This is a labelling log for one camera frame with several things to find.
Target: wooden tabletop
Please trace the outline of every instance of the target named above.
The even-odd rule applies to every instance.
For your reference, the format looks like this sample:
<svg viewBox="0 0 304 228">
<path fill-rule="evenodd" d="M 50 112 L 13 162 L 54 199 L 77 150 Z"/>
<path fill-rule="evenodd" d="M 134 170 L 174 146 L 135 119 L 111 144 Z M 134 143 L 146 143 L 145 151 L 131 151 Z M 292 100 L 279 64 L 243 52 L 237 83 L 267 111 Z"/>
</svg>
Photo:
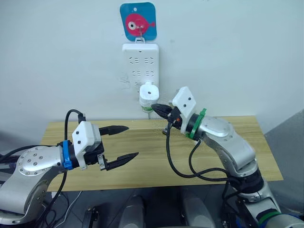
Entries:
<svg viewBox="0 0 304 228">
<path fill-rule="evenodd" d="M 230 121 L 238 134 L 247 140 L 256 151 L 256 158 L 263 177 L 267 181 L 280 181 L 283 177 L 268 147 L 262 131 L 254 116 L 224 117 Z M 200 185 L 222 182 L 208 182 L 198 178 L 185 179 L 176 175 L 169 166 L 166 155 L 166 137 L 162 129 L 165 120 L 111 120 L 92 121 L 99 127 L 125 125 L 130 129 L 117 135 L 102 136 L 105 156 L 108 161 L 118 156 L 139 152 L 133 160 L 111 171 L 100 171 L 98 164 L 68 171 L 64 191 L 125 189 L 156 186 Z M 68 135 L 77 127 L 77 122 L 69 122 Z M 64 123 L 49 123 L 41 144 L 56 145 L 64 139 Z M 188 156 L 194 147 L 194 141 L 186 138 L 178 130 L 172 129 L 170 137 L 171 156 L 176 168 L 190 174 Z M 193 156 L 193 167 L 200 171 L 212 167 L 223 167 L 217 154 L 202 143 Z M 215 171 L 209 177 L 224 177 Z M 57 191 L 62 174 L 51 182 L 48 191 Z"/>
</svg>

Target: cartoon fish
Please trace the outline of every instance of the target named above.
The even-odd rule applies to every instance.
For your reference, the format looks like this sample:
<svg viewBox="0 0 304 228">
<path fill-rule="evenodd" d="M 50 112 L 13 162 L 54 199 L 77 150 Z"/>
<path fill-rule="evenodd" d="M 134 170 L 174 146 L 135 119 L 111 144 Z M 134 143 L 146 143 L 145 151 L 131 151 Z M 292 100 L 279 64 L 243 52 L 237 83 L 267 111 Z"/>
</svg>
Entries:
<svg viewBox="0 0 304 228">
<path fill-rule="evenodd" d="M 152 22 L 149 24 L 142 15 L 131 13 L 125 20 L 125 26 L 131 35 L 139 37 L 140 28 L 142 28 L 142 34 L 144 34 L 148 30 L 149 26 L 155 27 L 155 23 Z"/>
</svg>

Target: robotic arm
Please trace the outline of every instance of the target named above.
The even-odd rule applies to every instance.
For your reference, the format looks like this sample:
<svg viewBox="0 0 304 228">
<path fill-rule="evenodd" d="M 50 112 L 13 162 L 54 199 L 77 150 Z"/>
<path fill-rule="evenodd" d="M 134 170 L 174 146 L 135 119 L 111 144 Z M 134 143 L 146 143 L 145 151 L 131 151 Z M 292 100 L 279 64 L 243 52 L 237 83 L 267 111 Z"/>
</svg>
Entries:
<svg viewBox="0 0 304 228">
<path fill-rule="evenodd" d="M 99 163 L 100 170 L 111 170 L 122 166 L 138 153 L 118 157 L 107 162 L 101 135 L 116 134 L 129 129 L 125 126 L 98 128 L 79 120 L 72 134 L 72 144 L 68 140 L 57 146 L 36 146 L 22 153 L 11 177 L 0 188 L 0 224 L 16 225 L 36 219 L 50 182 L 68 170 Z"/>
<path fill-rule="evenodd" d="M 173 109 L 162 104 L 153 104 L 152 108 L 168 120 L 169 128 L 173 126 L 193 140 L 203 140 L 215 150 L 228 171 L 228 177 L 237 180 L 231 181 L 230 185 L 237 194 L 240 215 L 250 227 L 304 227 L 300 219 L 281 214 L 267 182 L 261 176 L 255 151 L 235 132 L 230 122 L 206 116 L 206 109 L 196 114 L 196 101 L 187 87 L 178 91 L 172 105 Z"/>
</svg>

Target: power strip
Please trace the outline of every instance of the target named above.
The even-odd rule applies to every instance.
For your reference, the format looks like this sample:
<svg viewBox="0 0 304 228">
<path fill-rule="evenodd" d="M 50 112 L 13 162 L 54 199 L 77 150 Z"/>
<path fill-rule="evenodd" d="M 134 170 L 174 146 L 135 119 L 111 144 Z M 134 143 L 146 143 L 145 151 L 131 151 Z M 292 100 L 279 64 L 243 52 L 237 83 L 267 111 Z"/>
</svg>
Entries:
<svg viewBox="0 0 304 228">
<path fill-rule="evenodd" d="M 123 57 L 131 88 L 139 93 L 140 87 L 151 82 L 159 84 L 159 48 L 157 44 L 131 43 L 123 45 Z"/>
</svg>

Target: blue sticker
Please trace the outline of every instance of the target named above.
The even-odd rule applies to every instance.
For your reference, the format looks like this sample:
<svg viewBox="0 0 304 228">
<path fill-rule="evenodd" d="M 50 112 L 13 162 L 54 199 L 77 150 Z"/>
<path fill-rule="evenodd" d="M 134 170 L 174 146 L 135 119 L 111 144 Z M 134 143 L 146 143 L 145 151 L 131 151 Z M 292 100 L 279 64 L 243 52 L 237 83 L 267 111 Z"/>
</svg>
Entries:
<svg viewBox="0 0 304 228">
<path fill-rule="evenodd" d="M 155 7 L 152 3 L 125 3 L 120 6 L 120 15 L 128 40 L 135 41 L 141 32 L 145 40 L 156 38 Z"/>
</svg>

